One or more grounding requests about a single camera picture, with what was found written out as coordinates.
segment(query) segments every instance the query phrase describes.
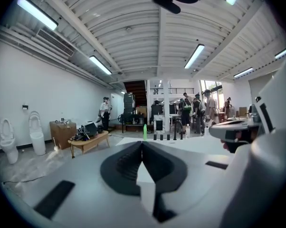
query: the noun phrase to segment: gray floor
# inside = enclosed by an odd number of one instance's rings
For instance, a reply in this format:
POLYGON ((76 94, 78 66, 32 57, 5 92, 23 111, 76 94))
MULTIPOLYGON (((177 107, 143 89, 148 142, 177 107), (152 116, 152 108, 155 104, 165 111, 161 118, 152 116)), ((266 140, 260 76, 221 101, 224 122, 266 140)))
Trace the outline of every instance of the gray floor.
MULTIPOLYGON (((109 137, 109 144, 111 147, 116 146, 124 137, 143 137, 142 132, 122 133, 120 130, 115 130, 112 131, 111 134, 112 135, 109 137)), ((198 134, 191 133, 191 137, 195 136, 198 136, 198 134)), ((148 134, 147 137, 153 138, 153 134, 148 134)), ((34 185, 37 185, 43 176, 55 171, 64 163, 72 161, 69 148, 54 151, 53 147, 53 143, 46 144, 47 153, 42 156, 37 156, 34 153, 33 148, 19 150, 18 161, 13 165, 8 163, 6 154, 0 153, 0 182, 5 188, 10 189, 20 197, 23 197, 24 193, 34 185)), ((103 141, 97 148, 88 152, 95 152, 105 148, 108 148, 107 142, 103 141)), ((78 148, 75 148, 75 157, 81 154, 81 151, 78 148)))

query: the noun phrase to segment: ceiling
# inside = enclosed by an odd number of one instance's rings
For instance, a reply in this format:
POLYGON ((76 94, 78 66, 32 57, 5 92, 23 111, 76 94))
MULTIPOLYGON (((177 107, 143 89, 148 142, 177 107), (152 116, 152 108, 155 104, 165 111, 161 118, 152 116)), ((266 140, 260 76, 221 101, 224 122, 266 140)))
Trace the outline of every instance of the ceiling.
MULTIPOLYGON (((263 0, 237 0, 233 6, 225 0, 175 2, 177 15, 152 0, 31 1, 58 22, 55 33, 75 49, 68 61, 112 86, 157 78, 234 82, 249 67, 250 77, 279 67, 283 59, 274 61, 274 55, 286 47, 286 35, 263 0), (205 45, 203 52, 184 69, 198 44, 205 45), (89 61, 92 55, 111 76, 89 61)), ((34 33, 44 27, 13 4, 2 25, 19 24, 34 33)))

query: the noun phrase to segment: low wooden table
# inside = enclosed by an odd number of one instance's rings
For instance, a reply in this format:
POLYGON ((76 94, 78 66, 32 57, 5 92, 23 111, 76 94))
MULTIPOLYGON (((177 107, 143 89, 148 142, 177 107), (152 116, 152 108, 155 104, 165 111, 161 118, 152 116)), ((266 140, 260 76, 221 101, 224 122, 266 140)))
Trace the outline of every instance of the low wooden table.
POLYGON ((99 145, 99 143, 105 139, 107 140, 108 147, 110 148, 109 142, 108 142, 108 131, 103 131, 102 133, 99 133, 97 136, 95 136, 94 138, 91 138, 87 141, 68 140, 68 143, 71 144, 70 150, 71 150, 72 158, 75 157, 74 156, 74 147, 79 148, 82 151, 82 154, 84 154, 88 150, 90 150, 94 147, 97 147, 99 145))

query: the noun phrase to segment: black pants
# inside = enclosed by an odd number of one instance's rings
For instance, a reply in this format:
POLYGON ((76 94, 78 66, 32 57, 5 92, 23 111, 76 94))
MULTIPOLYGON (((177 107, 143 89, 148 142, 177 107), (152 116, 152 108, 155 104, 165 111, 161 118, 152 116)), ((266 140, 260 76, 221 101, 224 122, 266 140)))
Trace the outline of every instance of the black pants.
POLYGON ((190 112, 183 111, 181 115, 182 126, 186 126, 186 124, 190 124, 190 112))
POLYGON ((104 112, 104 115, 102 117, 102 124, 103 124, 103 128, 104 130, 108 130, 108 124, 109 124, 109 113, 108 112, 104 112))

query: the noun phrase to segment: toilet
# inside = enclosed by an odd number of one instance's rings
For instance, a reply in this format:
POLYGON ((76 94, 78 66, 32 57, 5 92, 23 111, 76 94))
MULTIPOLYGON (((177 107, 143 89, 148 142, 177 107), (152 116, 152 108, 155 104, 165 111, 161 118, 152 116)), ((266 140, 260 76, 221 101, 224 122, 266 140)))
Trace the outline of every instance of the toilet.
POLYGON ((29 116, 29 133, 35 154, 46 153, 45 139, 38 112, 33 111, 29 116))
POLYGON ((14 164, 19 157, 19 151, 16 148, 13 127, 8 119, 2 119, 0 122, 0 146, 6 153, 8 162, 14 164))

